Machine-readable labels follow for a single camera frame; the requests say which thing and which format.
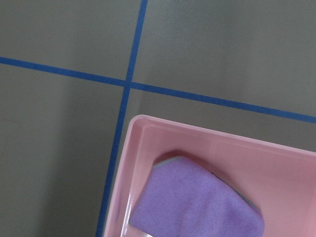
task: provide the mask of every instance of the pink container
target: pink container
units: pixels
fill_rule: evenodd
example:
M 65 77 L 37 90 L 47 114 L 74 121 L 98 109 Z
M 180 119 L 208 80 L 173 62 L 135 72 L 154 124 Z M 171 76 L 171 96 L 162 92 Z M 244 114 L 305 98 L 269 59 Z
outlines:
M 316 153 L 139 115 L 126 135 L 104 237 L 148 237 L 128 224 L 154 163 L 185 155 L 262 212 L 264 237 L 316 237 Z

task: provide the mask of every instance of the blue tape line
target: blue tape line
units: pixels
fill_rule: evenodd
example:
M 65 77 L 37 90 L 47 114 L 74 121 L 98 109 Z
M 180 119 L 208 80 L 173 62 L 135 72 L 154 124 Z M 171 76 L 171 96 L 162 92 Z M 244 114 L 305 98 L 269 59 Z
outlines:
M 99 213 L 99 220 L 98 220 L 97 230 L 95 234 L 96 237 L 102 236 L 103 228 L 106 221 L 107 207 L 110 201 L 111 187 L 112 187 L 115 165 L 116 165 L 118 151 L 119 151 L 119 142 L 120 142 L 120 138 L 121 138 L 122 130 L 123 130 L 123 124 L 124 124 L 124 119 L 125 119 L 129 92 L 130 92 L 130 87 L 128 86 L 125 87 L 123 91 L 122 101 L 119 107 L 118 121 L 117 121 L 117 126 L 115 129 L 114 140 L 113 140 L 109 167 L 108 167 L 108 173 L 107 173 L 107 177 L 105 181 L 103 198 L 102 198 L 101 208 L 100 208 L 100 213 Z
M 131 82 L 134 75 L 134 69 L 136 65 L 136 57 L 138 53 L 138 47 L 140 42 L 140 37 L 142 35 L 143 25 L 144 25 L 144 19 L 145 19 L 145 13 L 147 8 L 147 0 L 142 0 L 140 3 L 140 9 L 135 29 L 135 35 L 132 45 L 132 50 L 129 58 L 128 68 L 127 68 L 127 74 L 126 74 L 126 81 Z
M 126 84 L 124 86 L 122 101 L 119 108 L 118 121 L 117 121 L 117 126 L 115 129 L 115 135 L 114 135 L 114 140 L 113 140 L 113 145 L 112 145 L 112 150 L 111 150 L 108 173 L 107 173 L 107 177 L 105 181 L 99 220 L 98 220 L 97 230 L 95 234 L 96 237 L 102 236 L 105 221 L 106 221 L 107 207 L 110 201 L 111 187 L 112 187 L 115 165 L 116 165 L 118 151 L 119 151 L 119 143 L 120 143 L 120 138 L 122 135 L 125 114 L 126 114 L 126 109 L 127 109 L 127 104 L 128 104 L 128 98 L 129 98 L 129 92 L 131 89 L 130 86 L 133 80 L 133 74 L 134 74 L 134 69 L 135 69 L 135 64 L 136 64 L 137 51 L 138 51 L 142 28 L 143 28 L 143 24 L 145 20 L 146 8 L 147 8 L 147 0 L 142 0 L 140 4 L 139 13 L 138 13 L 133 46 L 132 46 L 131 54 L 129 57 L 128 69 L 127 69 L 127 74 L 126 74 Z
M 154 93 L 163 94 L 163 95 L 180 97 L 180 98 L 189 99 L 189 100 L 196 100 L 196 101 L 205 102 L 209 104 L 231 107 L 231 108 L 240 109 L 240 110 L 247 110 L 247 111 L 257 112 L 261 114 L 273 115 L 273 116 L 287 118 L 287 119 L 295 119 L 295 120 L 304 121 L 304 122 L 316 123 L 316 117 L 309 116 L 309 115 L 303 115 L 303 114 L 293 113 L 289 111 L 271 109 L 267 107 L 251 105 L 251 104 L 236 102 L 232 100 L 225 100 L 225 99 L 220 99 L 220 98 L 206 96 L 206 95 L 199 95 L 199 94 L 184 92 L 180 90 L 168 89 L 168 88 L 163 88 L 163 87 L 158 87 L 158 86 L 153 86 L 153 85 L 146 85 L 146 84 L 137 83 L 137 82 L 132 82 L 131 88 L 148 91 L 148 92 L 154 92 Z
M 17 66 L 20 68 L 33 69 L 33 70 L 47 72 L 47 73 L 54 73 L 54 74 L 73 77 L 73 78 L 92 80 L 92 81 L 102 82 L 102 83 L 111 84 L 111 85 L 125 86 L 126 84 L 125 80 L 109 78 L 109 77 L 94 75 L 90 73 L 82 73 L 82 72 L 77 72 L 77 71 L 68 70 L 64 68 L 57 68 L 57 67 L 47 66 L 47 65 L 38 64 L 38 63 L 31 63 L 31 62 L 26 62 L 22 60 L 12 59 L 12 58 L 0 57 L 0 63 Z

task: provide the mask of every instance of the gray floor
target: gray floor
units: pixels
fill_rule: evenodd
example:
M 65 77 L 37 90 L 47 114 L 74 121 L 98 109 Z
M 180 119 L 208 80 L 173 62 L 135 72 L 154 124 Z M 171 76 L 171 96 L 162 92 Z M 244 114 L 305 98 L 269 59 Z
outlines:
M 125 79 L 139 0 L 0 3 L 0 57 Z M 133 81 L 316 116 L 316 3 L 148 1 Z M 0 64 L 0 235 L 94 236 L 123 88 Z M 316 124 L 132 89 L 137 114 L 316 152 Z

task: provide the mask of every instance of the purple microfiber towel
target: purple microfiber towel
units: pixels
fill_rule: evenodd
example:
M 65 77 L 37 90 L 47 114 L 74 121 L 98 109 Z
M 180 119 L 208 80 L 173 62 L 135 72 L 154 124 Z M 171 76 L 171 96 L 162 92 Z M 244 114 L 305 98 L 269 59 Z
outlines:
M 185 157 L 155 165 L 129 219 L 153 237 L 262 237 L 258 210 Z

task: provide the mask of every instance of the folded cloth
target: folded cloth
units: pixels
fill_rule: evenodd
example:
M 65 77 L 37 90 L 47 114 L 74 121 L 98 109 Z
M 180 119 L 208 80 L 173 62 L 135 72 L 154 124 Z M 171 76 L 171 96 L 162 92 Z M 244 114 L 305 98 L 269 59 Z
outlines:
M 185 157 L 153 167 L 129 223 L 153 237 L 262 237 L 264 231 L 253 205 Z

